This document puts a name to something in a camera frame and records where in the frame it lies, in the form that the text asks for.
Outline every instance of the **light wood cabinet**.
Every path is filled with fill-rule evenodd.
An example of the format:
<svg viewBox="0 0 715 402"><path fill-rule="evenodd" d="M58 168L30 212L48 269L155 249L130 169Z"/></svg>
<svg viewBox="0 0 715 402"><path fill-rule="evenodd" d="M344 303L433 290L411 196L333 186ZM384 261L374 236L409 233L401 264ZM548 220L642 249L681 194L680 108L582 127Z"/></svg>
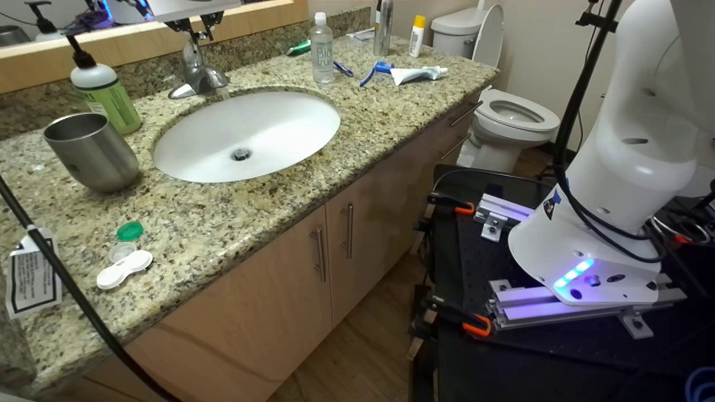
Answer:
<svg viewBox="0 0 715 402"><path fill-rule="evenodd" d="M409 249L431 169L461 143L473 110L455 108L127 351L184 399L266 399ZM157 399L116 359L66 395L83 399L87 382Z"/></svg>

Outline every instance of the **metal cup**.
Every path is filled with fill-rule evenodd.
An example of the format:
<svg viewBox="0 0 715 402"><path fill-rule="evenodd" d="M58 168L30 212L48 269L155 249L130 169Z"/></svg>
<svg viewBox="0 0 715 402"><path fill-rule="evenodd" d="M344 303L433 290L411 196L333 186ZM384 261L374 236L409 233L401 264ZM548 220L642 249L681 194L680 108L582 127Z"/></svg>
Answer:
<svg viewBox="0 0 715 402"><path fill-rule="evenodd" d="M116 192L140 179L132 147L104 114L69 114L45 127L45 141L69 173L94 192Z"/></svg>

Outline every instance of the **granite countertop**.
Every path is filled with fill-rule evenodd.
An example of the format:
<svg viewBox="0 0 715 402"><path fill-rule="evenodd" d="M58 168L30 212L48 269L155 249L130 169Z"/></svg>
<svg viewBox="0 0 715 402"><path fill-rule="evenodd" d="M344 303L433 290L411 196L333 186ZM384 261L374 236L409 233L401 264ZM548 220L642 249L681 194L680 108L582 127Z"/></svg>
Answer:
<svg viewBox="0 0 715 402"><path fill-rule="evenodd" d="M359 90L375 55L369 45L347 38L336 43L336 60L352 66L355 77L341 75L324 92L313 82L309 55L280 55L231 71L233 93L265 87L304 90L333 103L343 115L341 131L322 151L270 177L202 186L160 171L152 164L157 138L180 115L207 103L168 101L168 93L136 101L145 122L127 141L143 177L132 190L118 194L85 190L66 171L40 131L0 141L0 171L30 217L57 235L66 266L99 315L122 342L130 342L388 158L451 104L477 96L496 74L462 58L437 58L430 49L420 58L402 54L404 45L399 43L388 60L397 66L446 65L450 74L437 82L402 87L381 75ZM127 220L145 225L141 246L155 254L155 266L122 288L101 292L94 277L109 264L115 229ZM0 246L7 254L22 236L22 228L7 207L0 207L0 223ZM38 376L30 386L14 389L19 395L49 395L92 357L107 353L69 295L60 306L28 316L21 326Z"/></svg>

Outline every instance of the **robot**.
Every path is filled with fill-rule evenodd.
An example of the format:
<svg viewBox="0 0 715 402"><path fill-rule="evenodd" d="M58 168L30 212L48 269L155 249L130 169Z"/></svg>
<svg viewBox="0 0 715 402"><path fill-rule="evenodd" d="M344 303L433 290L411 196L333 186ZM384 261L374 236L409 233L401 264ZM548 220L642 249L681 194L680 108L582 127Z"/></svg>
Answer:
<svg viewBox="0 0 715 402"><path fill-rule="evenodd" d="M659 300L659 252L643 225L690 183L697 150L713 151L713 20L712 0L636 0L623 13L590 138L508 240L516 264L563 303Z"/></svg>

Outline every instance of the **bathroom sink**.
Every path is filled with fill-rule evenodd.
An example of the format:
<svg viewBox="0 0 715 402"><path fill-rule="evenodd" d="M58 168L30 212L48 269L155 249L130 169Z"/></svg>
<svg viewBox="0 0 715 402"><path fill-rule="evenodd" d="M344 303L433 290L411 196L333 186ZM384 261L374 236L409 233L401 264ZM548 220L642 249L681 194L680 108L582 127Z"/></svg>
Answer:
<svg viewBox="0 0 715 402"><path fill-rule="evenodd" d="M184 115L155 147L181 180L229 183L287 169L336 137L338 110L306 92L249 92Z"/></svg>

